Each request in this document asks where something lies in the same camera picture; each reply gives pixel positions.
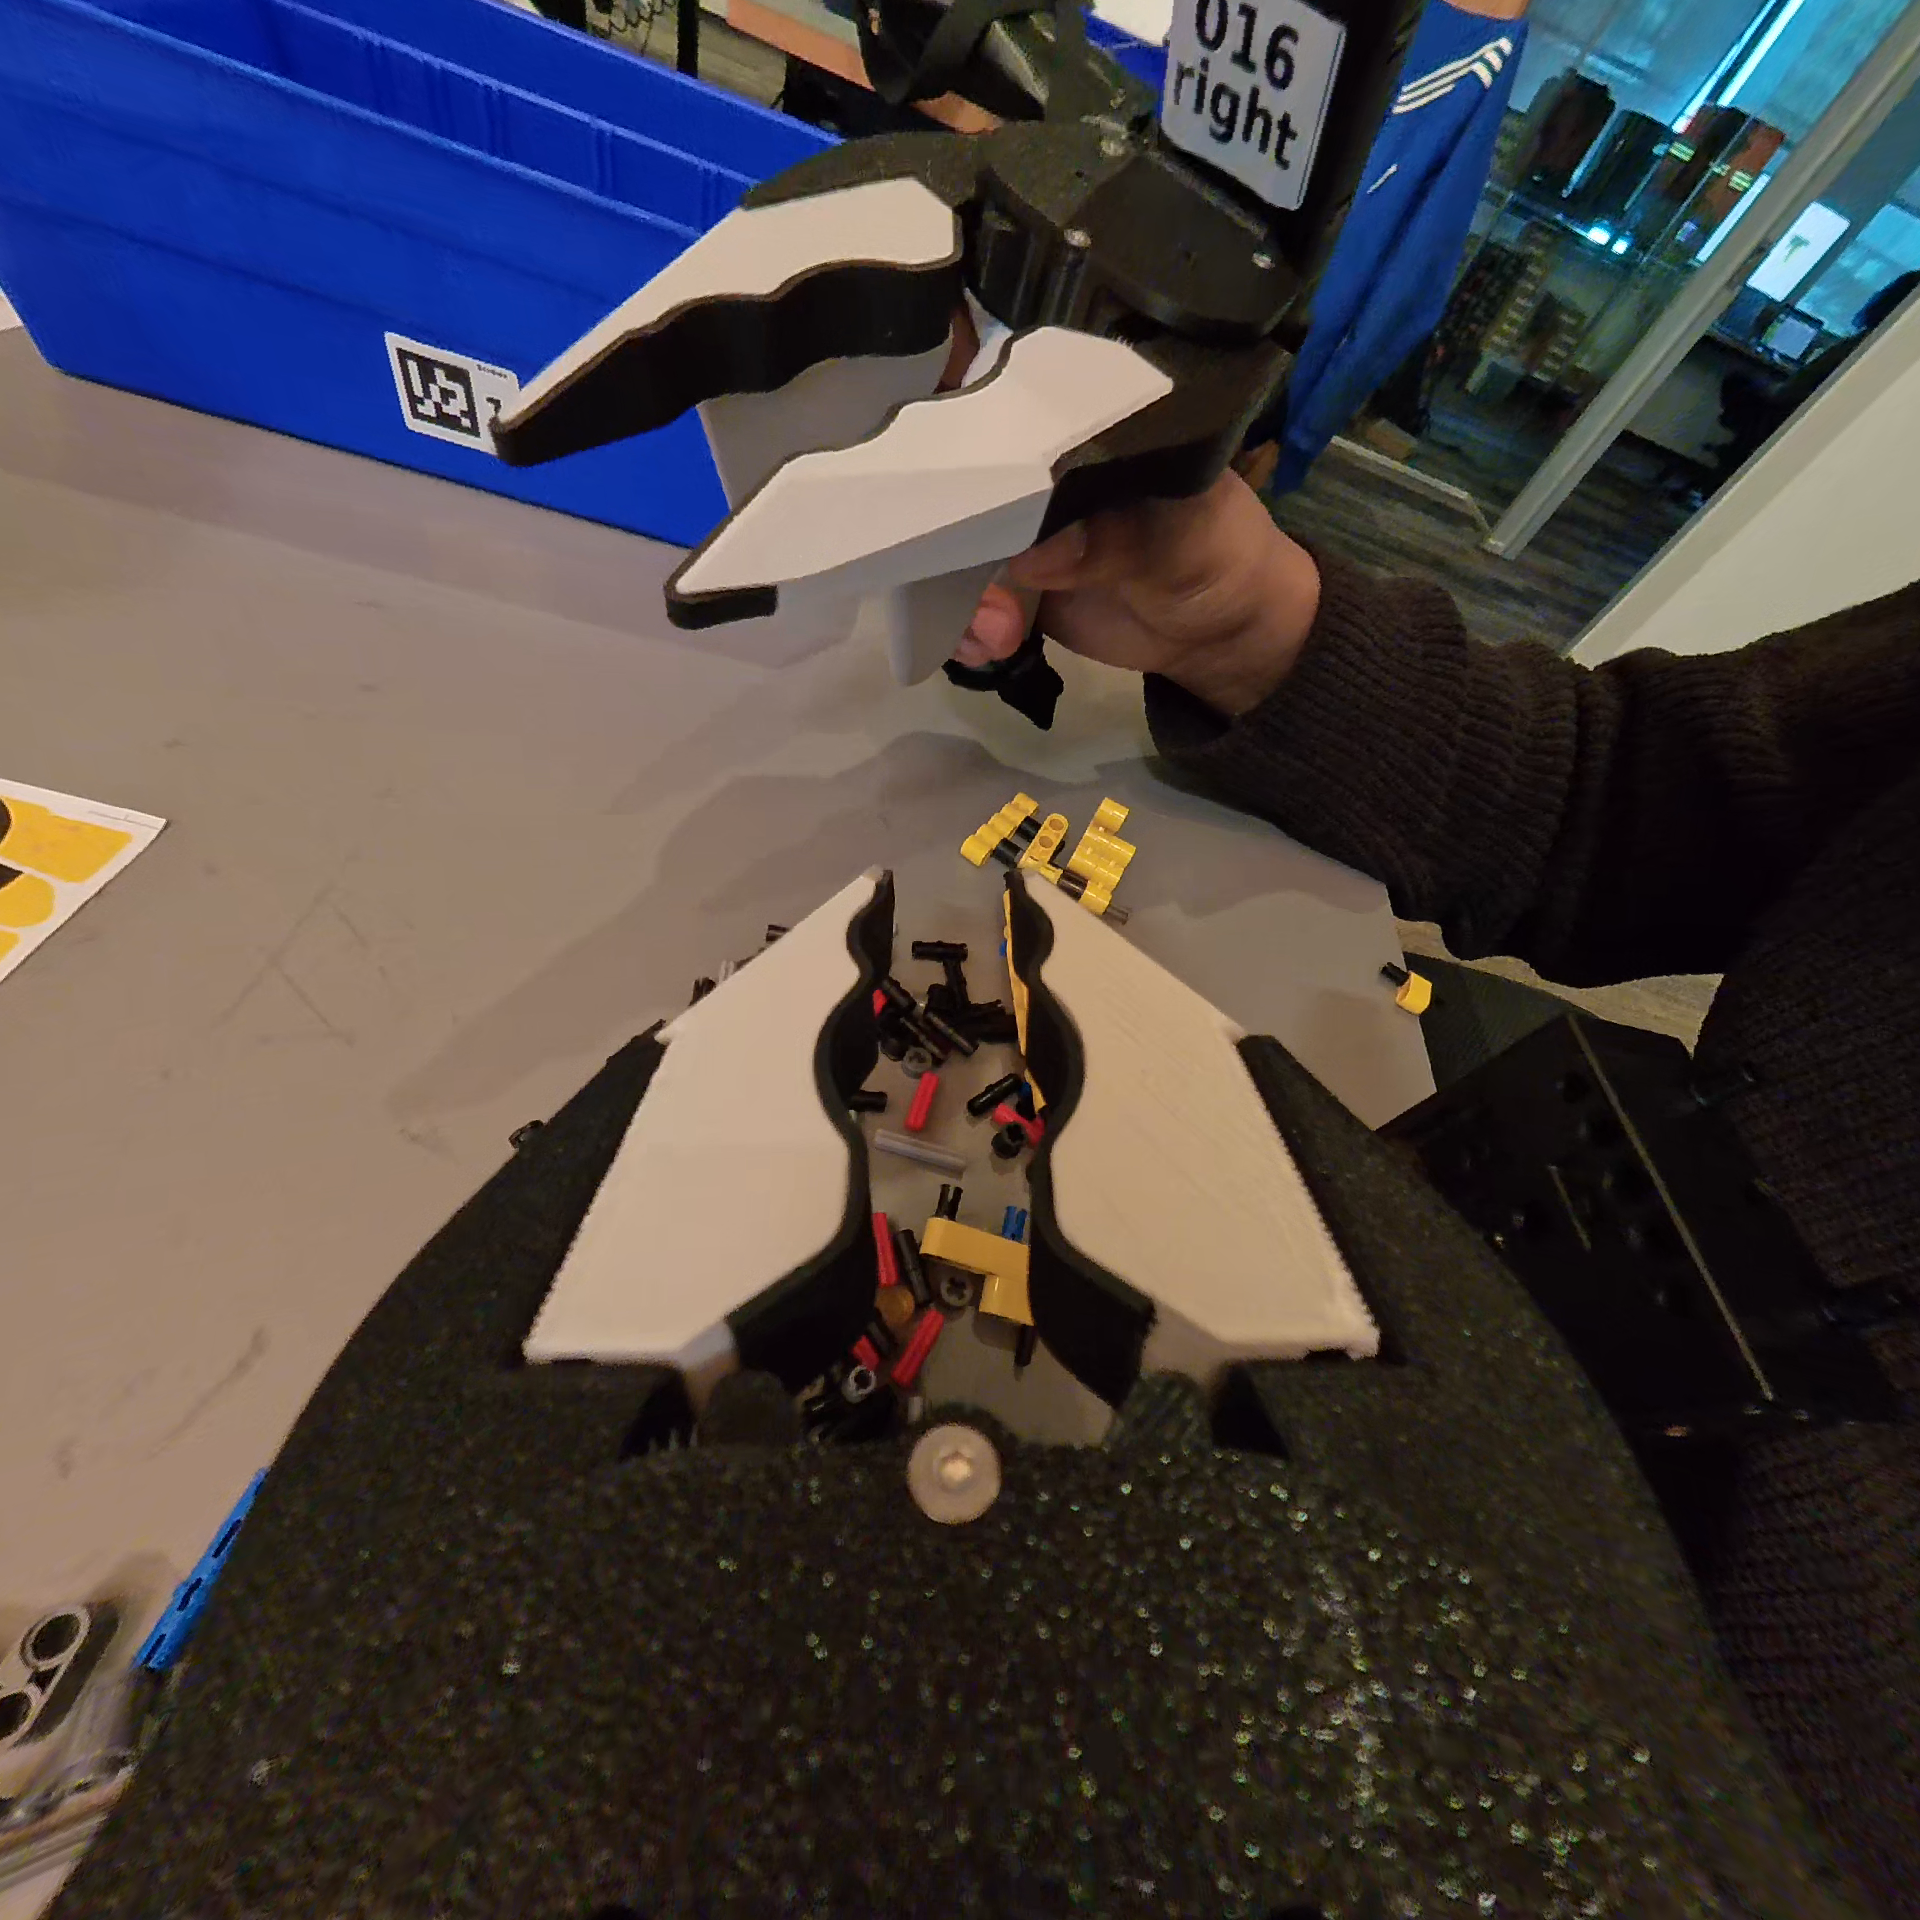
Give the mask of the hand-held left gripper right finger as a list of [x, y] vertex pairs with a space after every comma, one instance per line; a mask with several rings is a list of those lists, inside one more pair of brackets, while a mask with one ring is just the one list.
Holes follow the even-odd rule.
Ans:
[[1031, 964], [1028, 1299], [1040, 1345], [1120, 1408], [1177, 1376], [1378, 1361], [1381, 1329], [1272, 1102], [1279, 1048], [1054, 886]]

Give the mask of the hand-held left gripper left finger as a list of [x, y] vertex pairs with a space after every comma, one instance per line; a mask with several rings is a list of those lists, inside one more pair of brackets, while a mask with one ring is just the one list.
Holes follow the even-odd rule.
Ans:
[[647, 1042], [653, 1068], [521, 1341], [526, 1364], [653, 1364], [701, 1411], [734, 1374], [800, 1390], [866, 1333], [871, 1150], [895, 882], [861, 870]]

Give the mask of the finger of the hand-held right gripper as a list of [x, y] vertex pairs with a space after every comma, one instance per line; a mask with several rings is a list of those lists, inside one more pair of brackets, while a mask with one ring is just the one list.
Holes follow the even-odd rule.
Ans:
[[1056, 468], [1169, 392], [1127, 344], [1013, 334], [972, 385], [773, 468], [666, 579], [664, 608], [698, 632], [765, 618], [784, 587], [890, 593], [1008, 560], [1040, 537]]
[[916, 178], [741, 205], [526, 381], [494, 453], [553, 464], [815, 366], [937, 352], [961, 275], [957, 212]]

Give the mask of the yellow toy brick assembly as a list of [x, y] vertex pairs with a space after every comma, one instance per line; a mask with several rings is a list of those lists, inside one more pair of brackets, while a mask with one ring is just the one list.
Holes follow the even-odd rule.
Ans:
[[1136, 858], [1136, 846], [1120, 836], [1128, 811], [1116, 801], [1098, 802], [1074, 846], [1065, 848], [1068, 816], [1045, 811], [1034, 798], [1014, 793], [974, 827], [957, 852], [974, 868], [1000, 866], [1041, 881], [1085, 913], [1125, 926], [1128, 910], [1116, 904], [1116, 892]]

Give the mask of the person's right hand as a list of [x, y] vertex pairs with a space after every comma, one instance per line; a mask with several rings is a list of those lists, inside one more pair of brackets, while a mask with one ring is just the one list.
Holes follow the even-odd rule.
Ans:
[[1312, 554], [1238, 470], [1224, 470], [1202, 493], [1101, 513], [1014, 556], [982, 590], [950, 660], [999, 665], [1041, 633], [1238, 717], [1297, 664], [1321, 596]]

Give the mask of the yellow toy angle piece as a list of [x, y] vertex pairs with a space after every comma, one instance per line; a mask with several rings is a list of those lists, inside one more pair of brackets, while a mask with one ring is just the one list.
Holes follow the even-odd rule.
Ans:
[[925, 1259], [943, 1262], [975, 1282], [978, 1313], [1018, 1329], [1034, 1326], [1028, 1248], [1021, 1240], [982, 1232], [950, 1216], [930, 1216], [918, 1245]]

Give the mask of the blue jacket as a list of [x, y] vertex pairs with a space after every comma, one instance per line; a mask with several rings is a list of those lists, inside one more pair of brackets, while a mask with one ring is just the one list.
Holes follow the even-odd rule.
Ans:
[[1300, 488], [1449, 302], [1527, 42], [1527, 2], [1429, 4], [1312, 296], [1271, 490]]

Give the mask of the pile of black red pins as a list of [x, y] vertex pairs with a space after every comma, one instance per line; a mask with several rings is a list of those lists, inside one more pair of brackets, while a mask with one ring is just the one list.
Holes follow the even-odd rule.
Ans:
[[959, 1109], [954, 1094], [940, 1092], [940, 1076], [957, 1073], [978, 1050], [988, 1050], [990, 1064], [974, 1069], [966, 1124], [994, 1129], [994, 1154], [1018, 1156], [1013, 1114], [1037, 1109], [1014, 1060], [1013, 1012], [997, 998], [969, 995], [969, 949], [913, 942], [909, 952], [940, 974], [920, 993], [908, 990], [895, 972], [882, 980], [872, 996], [880, 1060], [869, 1086], [852, 1094], [871, 1150], [878, 1290], [869, 1329], [844, 1361], [800, 1390], [759, 1371], [725, 1378], [696, 1411], [695, 1434], [703, 1449], [786, 1449], [818, 1434], [845, 1443], [887, 1434], [903, 1419], [904, 1404], [928, 1390], [930, 1361], [961, 1352], [959, 1326], [988, 1352], [1010, 1353], [1014, 1369], [1034, 1352], [1033, 1329], [978, 1313], [975, 1282], [920, 1253], [920, 1216], [959, 1219], [965, 1173], [904, 1164], [871, 1147], [872, 1129], [949, 1145]]

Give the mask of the blue plastic bin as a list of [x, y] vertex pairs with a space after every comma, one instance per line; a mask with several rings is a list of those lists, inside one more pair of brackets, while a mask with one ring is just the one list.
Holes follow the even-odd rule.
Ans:
[[8, 2], [5, 292], [76, 378], [666, 545], [696, 417], [509, 468], [487, 417], [832, 138], [537, 11]]

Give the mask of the glass display shelving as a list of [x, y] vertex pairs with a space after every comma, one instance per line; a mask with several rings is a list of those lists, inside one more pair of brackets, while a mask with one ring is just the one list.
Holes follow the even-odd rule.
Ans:
[[1498, 134], [1436, 334], [1437, 378], [1485, 400], [1592, 395], [1790, 155], [1784, 128], [1714, 92], [1670, 126], [1561, 70]]

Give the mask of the person's dark knit sweater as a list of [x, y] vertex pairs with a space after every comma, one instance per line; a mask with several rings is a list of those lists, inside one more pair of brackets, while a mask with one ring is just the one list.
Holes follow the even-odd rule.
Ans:
[[1798, 1293], [1751, 1326], [1783, 1411], [1742, 1445], [1702, 1589], [1719, 1651], [1864, 1915], [1914, 1915], [1914, 1012], [1900, 968], [1756, 931], [1694, 1064], [1733, 1092], [1735, 1226]]

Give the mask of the blue toy beam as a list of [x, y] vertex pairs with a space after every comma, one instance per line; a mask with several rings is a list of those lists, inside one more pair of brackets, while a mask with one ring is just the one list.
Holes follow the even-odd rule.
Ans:
[[180, 1665], [185, 1649], [192, 1642], [207, 1610], [207, 1600], [232, 1556], [238, 1536], [268, 1476], [270, 1470], [261, 1470], [247, 1482], [242, 1496], [236, 1499], [226, 1520], [214, 1529], [213, 1538], [207, 1541], [194, 1565], [175, 1584], [170, 1598], [160, 1610], [160, 1616], [154, 1619], [148, 1636], [138, 1643], [134, 1652], [134, 1674], [162, 1677]]

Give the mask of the yellow black sticker sheet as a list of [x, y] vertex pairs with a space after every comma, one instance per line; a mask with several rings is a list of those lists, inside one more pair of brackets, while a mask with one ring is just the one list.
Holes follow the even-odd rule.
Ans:
[[1, 978], [136, 860], [167, 820], [130, 806], [1, 781]]

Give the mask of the clear plastic parts bag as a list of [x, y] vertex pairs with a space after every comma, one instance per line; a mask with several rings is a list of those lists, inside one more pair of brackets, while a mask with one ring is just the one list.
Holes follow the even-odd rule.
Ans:
[[158, 1553], [127, 1553], [78, 1587], [5, 1596], [7, 1862], [100, 1811], [130, 1771], [152, 1691], [136, 1654], [173, 1572]]

